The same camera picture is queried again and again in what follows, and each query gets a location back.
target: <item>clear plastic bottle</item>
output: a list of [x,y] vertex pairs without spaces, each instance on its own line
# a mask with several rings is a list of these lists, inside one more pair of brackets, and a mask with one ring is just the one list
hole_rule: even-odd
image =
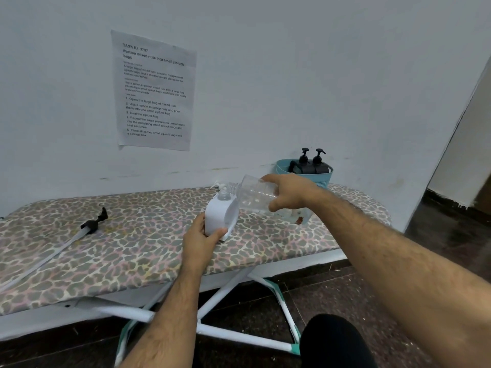
[[237,196],[239,208],[243,210],[275,217],[297,225],[308,222],[312,216],[312,211],[307,208],[280,209],[275,213],[270,212],[268,206],[277,196],[275,193],[277,185],[257,177],[245,175],[241,183],[229,183],[225,188]]

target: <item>white plastic device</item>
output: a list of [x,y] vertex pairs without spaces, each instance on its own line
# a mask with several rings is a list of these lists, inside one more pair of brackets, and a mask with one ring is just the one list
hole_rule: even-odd
[[239,217],[239,202],[237,197],[227,189],[218,192],[205,209],[205,234],[209,236],[218,228],[226,227],[227,233],[220,238],[227,240]]

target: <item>teal plastic basket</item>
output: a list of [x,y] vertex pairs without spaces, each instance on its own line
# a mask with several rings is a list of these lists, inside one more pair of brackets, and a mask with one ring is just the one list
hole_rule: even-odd
[[[282,159],[276,162],[276,174],[288,174],[288,168],[290,167],[290,162],[298,159]],[[302,177],[310,179],[316,185],[322,188],[328,188],[329,180],[331,179],[333,169],[329,165],[331,169],[330,173],[323,174],[300,174]]]

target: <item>numbered instruction list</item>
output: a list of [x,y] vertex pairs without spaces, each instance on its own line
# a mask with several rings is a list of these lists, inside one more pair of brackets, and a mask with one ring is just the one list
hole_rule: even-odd
[[111,31],[120,145],[189,151],[196,51]]

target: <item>leopard print cover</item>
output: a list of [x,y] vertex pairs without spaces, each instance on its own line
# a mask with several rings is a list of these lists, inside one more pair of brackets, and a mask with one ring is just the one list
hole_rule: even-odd
[[[360,191],[329,189],[386,225],[387,210]],[[0,294],[0,315],[82,296],[138,288],[176,278],[181,238],[215,189],[187,188],[40,201],[0,221],[0,284],[16,277],[104,206],[109,219],[15,287]],[[229,239],[219,244],[206,274],[301,257],[338,248],[317,216],[296,226],[241,211]]]

